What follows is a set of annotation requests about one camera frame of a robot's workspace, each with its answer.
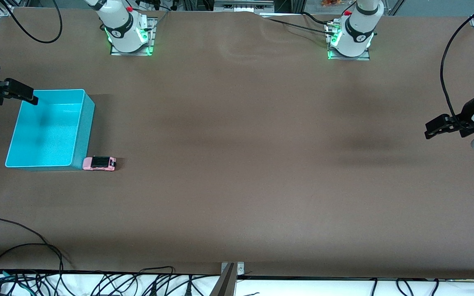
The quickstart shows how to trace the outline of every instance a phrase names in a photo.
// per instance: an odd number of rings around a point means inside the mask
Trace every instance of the blue plastic bin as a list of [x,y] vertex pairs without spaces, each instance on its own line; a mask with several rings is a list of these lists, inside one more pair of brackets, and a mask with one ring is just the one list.
[[29,171],[81,170],[94,102],[84,90],[35,90],[21,103],[5,166]]

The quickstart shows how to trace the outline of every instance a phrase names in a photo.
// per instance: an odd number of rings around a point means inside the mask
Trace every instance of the turquoise container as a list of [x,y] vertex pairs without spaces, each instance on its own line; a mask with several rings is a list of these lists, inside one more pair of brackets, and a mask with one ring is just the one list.
[[84,90],[35,90],[21,103],[5,166],[28,171],[81,170],[94,102]]

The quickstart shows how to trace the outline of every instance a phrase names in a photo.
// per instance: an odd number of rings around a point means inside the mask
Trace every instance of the pink toy car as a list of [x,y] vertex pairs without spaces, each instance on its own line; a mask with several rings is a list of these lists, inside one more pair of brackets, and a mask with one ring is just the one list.
[[83,169],[86,171],[114,171],[115,167],[114,157],[86,157],[83,160]]

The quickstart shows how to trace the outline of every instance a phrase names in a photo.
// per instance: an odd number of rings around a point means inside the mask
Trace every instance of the brown tabletop surface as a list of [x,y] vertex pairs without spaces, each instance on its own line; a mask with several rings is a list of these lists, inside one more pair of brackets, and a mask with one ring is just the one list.
[[[58,30],[53,9],[15,15],[39,38]],[[154,55],[135,58],[109,55],[94,11],[62,16],[49,45],[2,19],[0,79],[84,88],[96,103],[88,155],[119,167],[6,168],[20,103],[7,100],[0,217],[63,249],[66,268],[474,277],[471,137],[423,136],[448,113],[440,58],[462,18],[384,17],[370,62],[352,62],[327,60],[320,33],[252,13],[171,12]],[[457,111],[474,97],[474,28],[453,43],[446,84]],[[0,222],[0,251],[27,242],[39,240]],[[57,268],[39,248],[0,267]]]

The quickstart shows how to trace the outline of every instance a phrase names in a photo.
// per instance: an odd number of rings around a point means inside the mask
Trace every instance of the gray floor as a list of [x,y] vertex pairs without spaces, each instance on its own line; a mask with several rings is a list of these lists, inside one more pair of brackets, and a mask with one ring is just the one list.
[[[33,0],[34,6],[52,7],[51,0]],[[308,0],[307,11],[310,13],[325,13],[327,9],[319,8],[316,3],[321,0]],[[396,0],[388,0],[389,6]],[[59,1],[60,8],[88,8],[83,0]],[[474,0],[406,0],[401,6],[398,16],[468,16],[474,12]]]

